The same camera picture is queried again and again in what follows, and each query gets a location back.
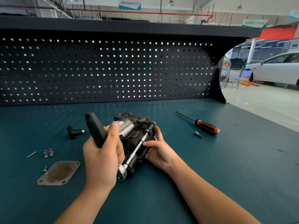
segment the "forearm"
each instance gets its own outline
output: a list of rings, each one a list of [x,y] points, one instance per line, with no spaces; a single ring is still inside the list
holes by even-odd
[[[168,174],[200,224],[260,223],[251,214],[196,174],[181,159]]]
[[[92,224],[110,190],[94,192],[84,189],[54,224]]]

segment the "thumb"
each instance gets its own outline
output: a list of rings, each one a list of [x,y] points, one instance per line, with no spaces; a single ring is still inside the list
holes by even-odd
[[[114,121],[110,124],[107,131],[107,138],[102,146],[102,150],[116,151],[116,145],[119,139],[119,124]]]
[[[161,145],[160,141],[147,141],[147,142],[143,142],[142,144],[145,147],[155,147],[158,148]]]

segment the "folding chair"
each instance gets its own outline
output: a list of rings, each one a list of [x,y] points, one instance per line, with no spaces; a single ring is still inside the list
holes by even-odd
[[[247,81],[246,82],[246,86],[245,86],[245,89],[246,89],[247,84],[248,84],[248,80],[249,80],[249,77],[250,77],[251,73],[252,73],[252,71],[242,71],[242,74],[241,74],[240,78],[234,78],[234,79],[238,80],[237,89],[240,87],[241,81]]]

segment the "red screwdriver handle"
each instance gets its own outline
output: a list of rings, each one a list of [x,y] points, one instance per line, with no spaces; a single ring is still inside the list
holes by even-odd
[[[220,129],[212,124],[203,122],[199,119],[195,120],[195,125],[196,126],[200,126],[204,129],[206,129],[207,131],[213,133],[213,134],[219,134],[220,133]]]

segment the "pegboard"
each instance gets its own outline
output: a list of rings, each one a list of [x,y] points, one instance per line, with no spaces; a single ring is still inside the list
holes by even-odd
[[[208,37],[38,32],[2,33],[1,105],[207,98],[219,87],[221,46]]]

